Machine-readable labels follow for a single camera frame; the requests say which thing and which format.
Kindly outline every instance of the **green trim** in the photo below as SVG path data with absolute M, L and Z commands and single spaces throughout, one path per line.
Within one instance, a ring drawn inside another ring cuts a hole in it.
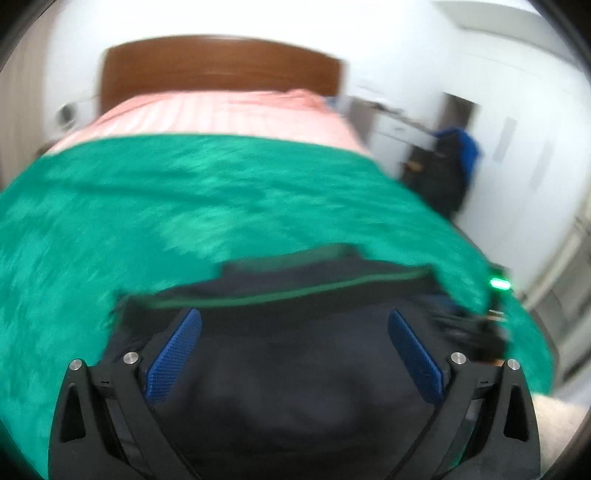
M 416 278 L 424 277 L 431 271 L 430 268 L 419 268 L 412 272 L 406 273 L 385 273 L 366 275 L 364 277 L 355 278 L 353 280 L 345 280 L 335 283 L 328 283 L 325 285 L 318 285 L 315 287 L 305 287 L 298 290 L 281 291 L 276 293 L 267 293 L 261 295 L 253 295 L 249 297 L 237 297 L 229 299 L 171 299 L 158 300 L 154 297 L 137 298 L 137 300 L 150 307 L 155 308 L 206 308 L 214 309 L 221 307 L 239 307 L 246 305 L 255 305 L 260 303 L 270 303 L 273 301 L 296 299 L 305 297 L 314 293 L 322 293 L 331 290 L 340 290 L 343 288 L 356 287 L 366 283 L 375 283 L 383 281 L 400 281 L 400 280 L 414 280 Z

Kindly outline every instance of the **green led light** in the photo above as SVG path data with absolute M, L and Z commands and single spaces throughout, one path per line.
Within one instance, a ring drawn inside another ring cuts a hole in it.
M 511 282 L 505 278 L 491 278 L 491 287 L 497 290 L 509 290 L 511 288 Z

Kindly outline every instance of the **blue cloth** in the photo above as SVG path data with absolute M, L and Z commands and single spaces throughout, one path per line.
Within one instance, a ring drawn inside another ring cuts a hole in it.
M 462 170 L 466 176 L 466 183 L 470 185 L 474 174 L 474 168 L 476 166 L 476 160 L 480 157 L 480 151 L 474 139 L 461 128 L 448 128 L 435 134 L 436 138 L 446 137 L 452 133 L 457 133 L 462 144 L 462 152 L 460 154 L 460 160 L 462 162 Z

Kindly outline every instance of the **blue gripper pad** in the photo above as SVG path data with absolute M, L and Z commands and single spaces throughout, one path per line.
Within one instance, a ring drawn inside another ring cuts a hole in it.
M 146 373 L 144 397 L 148 403 L 161 402 L 170 393 L 199 340 L 202 324 L 199 311 L 191 310 L 157 356 Z
M 443 373 L 398 310 L 390 312 L 388 334 L 423 400 L 444 400 Z

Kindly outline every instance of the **white door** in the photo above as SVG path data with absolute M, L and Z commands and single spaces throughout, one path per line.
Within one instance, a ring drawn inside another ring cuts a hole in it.
M 499 262 L 518 266 L 514 280 L 520 290 L 542 273 L 574 224 L 589 181 L 588 117 L 579 103 L 562 96 L 554 131 L 546 136 L 528 185 L 525 208 L 495 251 Z

